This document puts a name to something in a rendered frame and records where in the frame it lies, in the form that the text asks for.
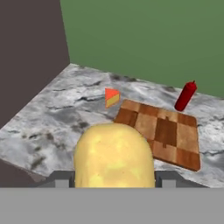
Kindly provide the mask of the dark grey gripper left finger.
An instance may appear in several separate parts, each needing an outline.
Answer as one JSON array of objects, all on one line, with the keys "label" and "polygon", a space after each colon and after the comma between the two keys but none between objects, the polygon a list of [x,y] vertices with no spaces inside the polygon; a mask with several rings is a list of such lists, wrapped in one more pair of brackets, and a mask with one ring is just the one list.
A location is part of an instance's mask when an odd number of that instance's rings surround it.
[{"label": "dark grey gripper left finger", "polygon": [[31,187],[73,188],[75,187],[75,171],[54,171],[45,180],[31,184]]}]

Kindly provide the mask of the dark brown cabinet side panel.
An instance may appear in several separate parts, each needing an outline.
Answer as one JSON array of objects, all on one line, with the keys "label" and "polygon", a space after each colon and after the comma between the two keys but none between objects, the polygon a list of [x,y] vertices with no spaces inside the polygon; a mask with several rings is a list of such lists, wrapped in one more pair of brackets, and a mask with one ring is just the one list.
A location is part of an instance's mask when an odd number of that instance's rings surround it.
[{"label": "dark brown cabinet side panel", "polygon": [[0,0],[0,128],[69,63],[60,0]]}]

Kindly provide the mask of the orange cheese wedge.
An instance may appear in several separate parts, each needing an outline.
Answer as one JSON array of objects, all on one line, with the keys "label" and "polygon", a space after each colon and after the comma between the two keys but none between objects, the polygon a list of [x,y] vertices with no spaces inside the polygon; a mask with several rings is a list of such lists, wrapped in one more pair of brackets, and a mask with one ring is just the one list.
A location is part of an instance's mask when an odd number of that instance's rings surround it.
[{"label": "orange cheese wedge", "polygon": [[120,100],[120,92],[117,89],[106,88],[105,89],[105,107],[109,108]]}]

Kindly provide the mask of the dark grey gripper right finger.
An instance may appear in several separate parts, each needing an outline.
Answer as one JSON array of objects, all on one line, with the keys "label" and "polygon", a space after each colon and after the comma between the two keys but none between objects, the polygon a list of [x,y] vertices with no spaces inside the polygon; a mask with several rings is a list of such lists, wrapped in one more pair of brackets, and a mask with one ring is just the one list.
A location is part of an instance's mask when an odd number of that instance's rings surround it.
[{"label": "dark grey gripper right finger", "polygon": [[155,185],[160,188],[206,188],[205,185],[183,178],[176,171],[155,171]]}]

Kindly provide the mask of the wooden checkered cutting board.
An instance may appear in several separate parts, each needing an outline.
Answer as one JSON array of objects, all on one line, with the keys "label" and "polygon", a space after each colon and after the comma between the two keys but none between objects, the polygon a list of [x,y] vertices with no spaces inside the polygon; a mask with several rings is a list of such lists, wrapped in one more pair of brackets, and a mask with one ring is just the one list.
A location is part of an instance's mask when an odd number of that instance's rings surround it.
[{"label": "wooden checkered cutting board", "polygon": [[131,126],[150,144],[153,157],[197,172],[200,148],[194,116],[125,99],[114,120]]}]

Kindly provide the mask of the red condiment bottle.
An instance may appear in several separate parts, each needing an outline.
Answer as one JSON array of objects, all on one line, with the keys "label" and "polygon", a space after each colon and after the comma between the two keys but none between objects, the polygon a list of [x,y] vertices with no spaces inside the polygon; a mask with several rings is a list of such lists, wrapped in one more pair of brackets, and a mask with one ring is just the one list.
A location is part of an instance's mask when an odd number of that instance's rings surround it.
[{"label": "red condiment bottle", "polygon": [[183,111],[188,102],[191,100],[193,97],[195,91],[197,90],[197,85],[195,81],[189,81],[185,84],[184,88],[182,89],[174,108],[177,111]]}]

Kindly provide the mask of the yellow potato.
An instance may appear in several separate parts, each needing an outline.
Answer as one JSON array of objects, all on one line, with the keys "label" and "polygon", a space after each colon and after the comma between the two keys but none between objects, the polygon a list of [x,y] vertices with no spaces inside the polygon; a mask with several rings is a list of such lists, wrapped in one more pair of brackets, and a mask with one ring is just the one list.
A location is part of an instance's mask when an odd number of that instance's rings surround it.
[{"label": "yellow potato", "polygon": [[154,161],[149,144],[135,129],[120,123],[88,128],[74,150],[77,188],[151,188]]}]

